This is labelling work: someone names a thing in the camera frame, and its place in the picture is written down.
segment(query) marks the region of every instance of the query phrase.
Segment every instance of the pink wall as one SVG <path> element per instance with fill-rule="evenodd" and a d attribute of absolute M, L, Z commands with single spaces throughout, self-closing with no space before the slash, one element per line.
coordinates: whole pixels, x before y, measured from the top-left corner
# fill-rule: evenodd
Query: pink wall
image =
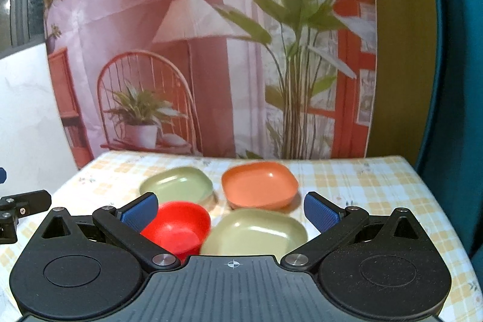
<path fill-rule="evenodd" d="M 63 0 L 52 7 L 49 24 L 63 35 L 57 48 L 67 46 L 89 142 L 94 155 L 105 142 L 97 108 L 96 84 L 103 65 L 132 49 L 150 49 L 168 57 L 187 76 L 187 44 L 153 48 L 151 41 L 171 0 Z M 206 0 L 211 4 L 222 0 Z M 196 105 L 204 154 L 233 156 L 233 115 L 226 40 L 206 38 L 191 43 Z"/>

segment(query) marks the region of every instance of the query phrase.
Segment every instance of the tablecloth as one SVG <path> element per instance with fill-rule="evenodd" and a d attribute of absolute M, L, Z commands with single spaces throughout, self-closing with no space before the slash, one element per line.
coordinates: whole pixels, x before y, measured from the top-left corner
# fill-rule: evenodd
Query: tablecloth
<path fill-rule="evenodd" d="M 138 187 L 147 177 L 189 165 L 201 169 L 213 182 L 218 202 L 210 215 L 212 224 L 216 225 L 230 213 L 221 189 L 221 175 L 241 163 L 246 160 L 110 151 L 88 164 L 56 191 L 52 206 L 64 206 L 71 215 L 91 214 L 103 205 L 119 208 L 139 196 Z M 299 181 L 298 201 L 286 213 L 305 226 L 309 239 L 319 234 L 306 220 L 299 204 L 309 191 L 316 191 L 341 207 L 361 206 L 373 215 L 389 215 L 398 206 L 411 209 L 451 272 L 453 283 L 440 318 L 444 322 L 483 321 L 481 289 L 468 256 L 435 198 L 403 158 L 284 161 L 283 164 Z M 20 317 L 8 278 L 17 257 L 45 215 L 25 218 L 18 228 L 18 242 L 0 247 L 2 322 L 13 322 Z"/>

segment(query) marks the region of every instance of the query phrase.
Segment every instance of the chair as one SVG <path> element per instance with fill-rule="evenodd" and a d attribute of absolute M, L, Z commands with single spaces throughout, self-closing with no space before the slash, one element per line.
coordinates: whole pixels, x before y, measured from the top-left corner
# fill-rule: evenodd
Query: chair
<path fill-rule="evenodd" d="M 114 92 L 127 92 L 126 82 L 138 90 L 152 91 L 163 100 L 171 102 L 174 110 L 186 115 L 186 118 L 173 118 L 172 124 L 162 125 L 154 149 L 138 147 L 127 141 L 125 125 L 117 117 L 105 112 L 117 107 Z M 143 50 L 128 51 L 115 56 L 99 74 L 97 96 L 107 141 L 101 145 L 102 148 L 201 155 L 200 125 L 193 96 L 180 70 L 163 56 Z M 182 146 L 166 146 L 159 139 L 160 135 L 166 133 L 180 136 L 186 143 Z"/>

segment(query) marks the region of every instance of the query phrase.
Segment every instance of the circular pad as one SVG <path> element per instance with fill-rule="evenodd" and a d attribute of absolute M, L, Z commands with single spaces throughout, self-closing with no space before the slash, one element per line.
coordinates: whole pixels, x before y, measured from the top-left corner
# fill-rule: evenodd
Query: circular pad
<path fill-rule="evenodd" d="M 48 320 L 97 318 L 129 301 L 141 286 L 141 266 L 129 252 L 87 239 L 76 244 L 71 236 L 47 239 L 56 247 L 18 259 L 10 288 L 22 313 Z"/>
<path fill-rule="evenodd" d="M 368 320 L 419 320 L 440 311 L 451 276 L 436 250 L 342 247 L 319 269 L 323 290 L 336 304 Z"/>
<path fill-rule="evenodd" d="M 84 255 L 66 255 L 54 259 L 44 269 L 43 275 L 52 284 L 64 288 L 80 287 L 95 280 L 101 273 L 101 265 L 94 258 Z"/>
<path fill-rule="evenodd" d="M 367 281 L 380 287 L 402 287 L 414 280 L 416 268 L 401 257 L 376 255 L 361 263 L 361 274 Z"/>

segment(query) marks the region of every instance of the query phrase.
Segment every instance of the wall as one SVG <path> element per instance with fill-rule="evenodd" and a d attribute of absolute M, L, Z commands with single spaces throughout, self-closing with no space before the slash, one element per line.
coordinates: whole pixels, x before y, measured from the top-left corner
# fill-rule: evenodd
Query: wall
<path fill-rule="evenodd" d="M 0 196 L 55 192 L 77 167 L 59 118 L 44 44 L 0 59 Z"/>

